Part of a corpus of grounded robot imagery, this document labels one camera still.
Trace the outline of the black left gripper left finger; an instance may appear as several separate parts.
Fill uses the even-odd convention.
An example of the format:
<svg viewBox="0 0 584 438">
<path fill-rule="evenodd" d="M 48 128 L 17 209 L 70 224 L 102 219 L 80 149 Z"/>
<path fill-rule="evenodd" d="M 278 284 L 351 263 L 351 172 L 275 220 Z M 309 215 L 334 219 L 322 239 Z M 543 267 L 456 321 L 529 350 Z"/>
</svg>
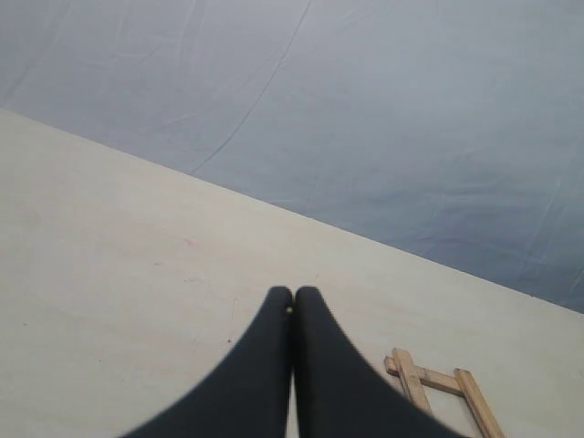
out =
<svg viewBox="0 0 584 438">
<path fill-rule="evenodd" d="M 191 391 L 128 437 L 284 437 L 293 296 L 271 287 L 226 357 Z"/>
</svg>

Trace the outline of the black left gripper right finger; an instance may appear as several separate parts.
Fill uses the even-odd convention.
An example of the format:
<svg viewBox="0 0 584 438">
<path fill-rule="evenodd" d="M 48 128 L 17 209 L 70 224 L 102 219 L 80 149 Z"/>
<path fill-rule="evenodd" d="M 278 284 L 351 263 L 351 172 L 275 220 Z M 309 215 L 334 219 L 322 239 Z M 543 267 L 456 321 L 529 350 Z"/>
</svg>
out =
<svg viewBox="0 0 584 438">
<path fill-rule="evenodd" d="M 360 355 L 315 287 L 301 287 L 292 313 L 301 437 L 457 437 L 407 401 Z"/>
</svg>

